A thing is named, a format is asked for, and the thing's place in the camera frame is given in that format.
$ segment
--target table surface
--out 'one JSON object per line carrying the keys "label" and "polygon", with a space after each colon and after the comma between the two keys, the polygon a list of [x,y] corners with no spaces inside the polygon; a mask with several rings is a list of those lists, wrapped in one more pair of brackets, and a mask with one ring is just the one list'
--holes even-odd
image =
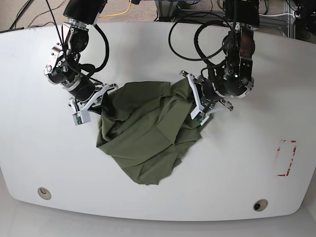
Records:
{"label": "table surface", "polygon": [[[100,24],[111,52],[95,78],[123,86],[128,81],[176,82],[182,79],[180,70],[198,76],[203,62],[185,61],[170,51],[171,26]],[[197,57],[197,27],[176,27],[172,43],[178,52]],[[205,29],[202,50],[215,51],[226,34],[221,27]],[[0,35],[0,166],[15,199],[102,216],[170,221],[262,218],[300,207],[316,167],[315,45],[255,33],[253,91],[230,99],[233,112],[215,114],[203,139],[171,176],[158,186],[144,186],[95,147],[98,115],[74,126],[70,94],[43,74],[56,40],[53,27]],[[102,38],[91,29],[80,62],[100,65],[103,57]],[[39,187],[51,192],[51,200],[39,197]],[[260,199],[269,204],[256,212],[253,205]]]}

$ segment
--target white table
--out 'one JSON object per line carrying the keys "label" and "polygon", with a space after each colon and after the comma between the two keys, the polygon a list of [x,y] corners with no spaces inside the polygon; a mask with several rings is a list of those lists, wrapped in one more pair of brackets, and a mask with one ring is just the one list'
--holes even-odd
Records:
{"label": "white table", "polygon": [[[180,70],[198,76],[204,67],[170,51],[170,23],[100,26],[111,49],[107,66],[95,75],[103,82],[176,82],[182,79]],[[185,56],[197,57],[197,27],[183,24],[174,31],[174,47]],[[215,51],[226,34],[220,27],[204,30],[202,49]],[[53,27],[0,35],[0,166],[15,199],[95,215],[171,221],[271,217],[300,207],[316,167],[315,45],[255,33],[254,90],[230,100],[233,112],[215,114],[203,139],[171,176],[158,186],[144,186],[95,147],[98,116],[74,126],[70,94],[43,75],[56,40]],[[80,62],[97,66],[103,57],[104,43],[93,29]],[[289,175],[278,176],[286,174],[294,146]],[[39,187],[51,192],[51,200],[39,197]],[[269,205],[256,212],[253,205],[260,199]]]}

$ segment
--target fabric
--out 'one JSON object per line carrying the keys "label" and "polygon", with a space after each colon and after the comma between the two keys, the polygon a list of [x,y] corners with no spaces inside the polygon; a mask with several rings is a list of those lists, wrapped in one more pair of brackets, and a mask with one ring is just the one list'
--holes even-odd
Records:
{"label": "fabric", "polygon": [[191,120],[194,99],[187,79],[127,83],[109,95],[114,118],[102,112],[97,147],[138,184],[158,184],[201,138]]}

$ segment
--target circular hole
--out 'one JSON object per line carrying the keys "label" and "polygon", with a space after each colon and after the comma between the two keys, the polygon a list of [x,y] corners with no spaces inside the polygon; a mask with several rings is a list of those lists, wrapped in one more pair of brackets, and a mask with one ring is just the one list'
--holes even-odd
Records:
{"label": "circular hole", "polygon": [[49,190],[47,190],[46,188],[39,188],[38,189],[38,194],[44,200],[50,200],[51,199],[51,194],[50,194]]}
{"label": "circular hole", "polygon": [[268,201],[265,199],[261,199],[259,201],[257,201],[254,205],[253,205],[253,209],[255,211],[263,211],[264,209],[266,209],[268,206]]}

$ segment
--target yellow cable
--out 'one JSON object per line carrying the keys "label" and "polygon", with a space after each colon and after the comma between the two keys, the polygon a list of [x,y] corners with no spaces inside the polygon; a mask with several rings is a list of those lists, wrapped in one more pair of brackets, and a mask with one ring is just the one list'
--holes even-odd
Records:
{"label": "yellow cable", "polygon": [[128,10],[130,9],[130,6],[132,6],[132,0],[130,0],[129,2],[129,6],[128,6],[128,9],[124,12],[121,12],[121,13],[117,13],[117,14],[112,14],[112,15],[106,15],[106,16],[99,16],[99,18],[103,18],[103,17],[109,17],[109,16],[119,16],[119,15],[123,15],[125,13],[128,12]]}

